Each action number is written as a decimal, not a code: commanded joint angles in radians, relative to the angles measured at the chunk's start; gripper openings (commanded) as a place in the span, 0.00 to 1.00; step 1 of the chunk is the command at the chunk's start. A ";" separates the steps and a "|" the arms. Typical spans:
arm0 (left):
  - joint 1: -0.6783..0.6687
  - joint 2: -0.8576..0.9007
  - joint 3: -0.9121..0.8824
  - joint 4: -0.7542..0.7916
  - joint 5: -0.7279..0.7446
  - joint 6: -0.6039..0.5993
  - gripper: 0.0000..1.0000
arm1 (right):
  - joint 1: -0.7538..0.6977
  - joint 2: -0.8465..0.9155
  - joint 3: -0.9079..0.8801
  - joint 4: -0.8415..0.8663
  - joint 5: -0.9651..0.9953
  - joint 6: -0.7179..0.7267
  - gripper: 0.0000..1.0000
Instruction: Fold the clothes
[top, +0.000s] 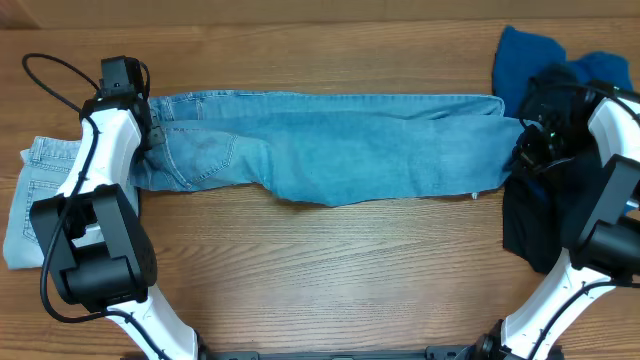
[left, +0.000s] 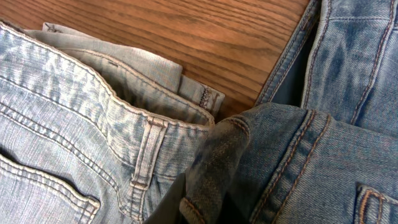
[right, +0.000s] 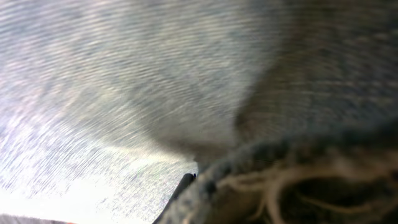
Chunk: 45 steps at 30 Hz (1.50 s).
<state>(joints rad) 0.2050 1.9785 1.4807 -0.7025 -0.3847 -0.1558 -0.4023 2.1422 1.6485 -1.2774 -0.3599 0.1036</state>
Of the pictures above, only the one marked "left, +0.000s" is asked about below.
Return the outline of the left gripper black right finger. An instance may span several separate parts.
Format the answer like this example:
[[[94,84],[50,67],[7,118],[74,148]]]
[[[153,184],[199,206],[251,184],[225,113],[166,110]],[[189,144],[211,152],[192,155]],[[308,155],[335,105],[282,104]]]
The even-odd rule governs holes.
[[[216,224],[248,224],[239,211],[238,206],[233,202],[230,194],[226,194],[223,200],[222,208]]]

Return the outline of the medium blue denim jeans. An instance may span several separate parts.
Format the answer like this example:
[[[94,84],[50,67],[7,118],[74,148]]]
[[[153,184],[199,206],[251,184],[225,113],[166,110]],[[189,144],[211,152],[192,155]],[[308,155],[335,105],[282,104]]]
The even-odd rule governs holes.
[[[179,210],[216,223],[397,222],[397,1],[310,1],[254,108],[219,122]]]

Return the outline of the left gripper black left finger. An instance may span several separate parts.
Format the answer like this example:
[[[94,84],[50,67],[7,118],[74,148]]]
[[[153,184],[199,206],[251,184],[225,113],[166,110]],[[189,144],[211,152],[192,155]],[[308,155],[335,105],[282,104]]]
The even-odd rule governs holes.
[[[180,201],[186,195],[185,173],[174,180],[154,212],[144,221],[144,224],[184,224],[187,221],[179,210]]]

